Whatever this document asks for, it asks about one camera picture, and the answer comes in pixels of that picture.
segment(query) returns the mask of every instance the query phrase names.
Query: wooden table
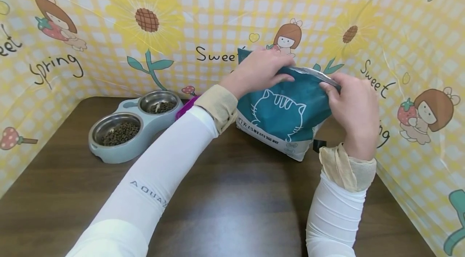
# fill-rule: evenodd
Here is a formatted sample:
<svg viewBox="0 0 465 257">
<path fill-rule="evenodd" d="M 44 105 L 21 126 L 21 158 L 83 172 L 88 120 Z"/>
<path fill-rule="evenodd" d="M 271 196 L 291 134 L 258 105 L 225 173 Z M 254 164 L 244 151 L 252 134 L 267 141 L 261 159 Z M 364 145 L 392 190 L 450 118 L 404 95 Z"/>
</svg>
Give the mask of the wooden table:
<svg viewBox="0 0 465 257">
<path fill-rule="evenodd" d="M 104 164 L 87 144 L 92 124 L 122 100 L 82 101 L 0 200 L 0 256 L 64 256 L 74 245 L 133 163 Z M 343 137 L 333 119 L 318 134 L 328 146 Z M 307 256 L 305 226 L 319 174 L 317 153 L 299 163 L 231 126 L 181 183 L 148 256 Z M 434 256 L 378 177 L 355 251 Z"/>
</svg>

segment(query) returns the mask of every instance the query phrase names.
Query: cartoon girl illustration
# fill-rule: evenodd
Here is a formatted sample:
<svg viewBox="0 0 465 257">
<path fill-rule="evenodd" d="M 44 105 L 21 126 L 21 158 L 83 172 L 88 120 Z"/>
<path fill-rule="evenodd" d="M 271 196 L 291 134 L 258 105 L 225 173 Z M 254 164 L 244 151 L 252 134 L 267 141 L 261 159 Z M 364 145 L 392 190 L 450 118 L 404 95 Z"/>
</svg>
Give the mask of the cartoon girl illustration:
<svg viewBox="0 0 465 257">
<path fill-rule="evenodd" d="M 40 31 L 53 39 L 61 40 L 77 51 L 87 49 L 86 42 L 77 38 L 77 29 L 71 18 L 55 0 L 35 0 L 43 18 L 36 17 Z"/>
<path fill-rule="evenodd" d="M 300 27 L 302 27 L 302 21 L 296 21 L 294 18 L 291 19 L 290 23 L 282 25 L 276 33 L 272 48 L 279 49 L 282 55 L 295 57 L 292 51 L 299 46 L 302 39 Z"/>
<path fill-rule="evenodd" d="M 437 132 L 446 127 L 459 103 L 459 96 L 453 95 L 450 87 L 422 92 L 413 103 L 410 100 L 403 103 L 398 111 L 401 136 L 421 145 L 431 142 L 428 128 Z"/>
</svg>

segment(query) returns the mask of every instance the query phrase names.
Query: hand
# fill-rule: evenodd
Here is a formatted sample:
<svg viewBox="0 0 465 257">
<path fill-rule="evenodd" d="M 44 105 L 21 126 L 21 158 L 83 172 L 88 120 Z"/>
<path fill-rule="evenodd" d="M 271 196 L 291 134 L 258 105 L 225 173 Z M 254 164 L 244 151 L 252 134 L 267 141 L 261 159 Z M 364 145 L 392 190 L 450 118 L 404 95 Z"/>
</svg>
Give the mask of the hand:
<svg viewBox="0 0 465 257">
<path fill-rule="evenodd" d="M 277 50 L 258 48 L 228 74 L 220 86 L 240 99 L 249 92 L 271 88 L 283 81 L 294 81 L 294 77 L 288 74 L 276 74 L 280 68 L 292 65 L 295 62 L 291 56 L 281 55 Z"/>
<path fill-rule="evenodd" d="M 410 124 L 410 126 L 416 127 L 417 126 L 417 119 L 415 117 L 411 117 L 410 119 L 408 119 L 408 123 Z"/>
<path fill-rule="evenodd" d="M 350 157 L 372 160 L 379 137 L 379 104 L 369 80 L 343 73 L 331 78 L 342 87 L 339 94 L 333 86 L 320 83 L 329 97 L 334 118 L 346 131 L 344 149 Z"/>
</svg>

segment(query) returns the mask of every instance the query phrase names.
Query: yellow checkered backdrop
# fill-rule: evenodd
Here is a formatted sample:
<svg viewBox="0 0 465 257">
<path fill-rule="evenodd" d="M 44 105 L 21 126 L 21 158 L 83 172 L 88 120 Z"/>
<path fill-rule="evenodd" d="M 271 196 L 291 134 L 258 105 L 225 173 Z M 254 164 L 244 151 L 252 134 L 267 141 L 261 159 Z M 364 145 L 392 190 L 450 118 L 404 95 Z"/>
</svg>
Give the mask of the yellow checkered backdrop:
<svg viewBox="0 0 465 257">
<path fill-rule="evenodd" d="M 82 99 L 192 97 L 261 45 L 371 80 L 380 177 L 437 256 L 462 256 L 464 3 L 0 0 L 0 195 Z"/>
</svg>

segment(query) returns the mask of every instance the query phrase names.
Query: white arm sleeve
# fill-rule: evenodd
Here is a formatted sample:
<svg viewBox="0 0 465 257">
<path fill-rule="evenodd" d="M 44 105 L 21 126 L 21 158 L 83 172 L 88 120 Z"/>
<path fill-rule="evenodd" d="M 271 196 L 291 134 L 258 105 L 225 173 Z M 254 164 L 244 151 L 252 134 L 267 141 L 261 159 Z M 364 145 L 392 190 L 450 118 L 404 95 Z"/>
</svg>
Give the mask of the white arm sleeve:
<svg viewBox="0 0 465 257">
<path fill-rule="evenodd" d="M 67 257 L 144 257 L 153 231 L 187 172 L 218 136 L 192 107 L 134 163 Z"/>
<path fill-rule="evenodd" d="M 308 214 L 306 242 L 311 257 L 355 257 L 358 224 L 367 190 L 348 192 L 322 171 Z"/>
</svg>

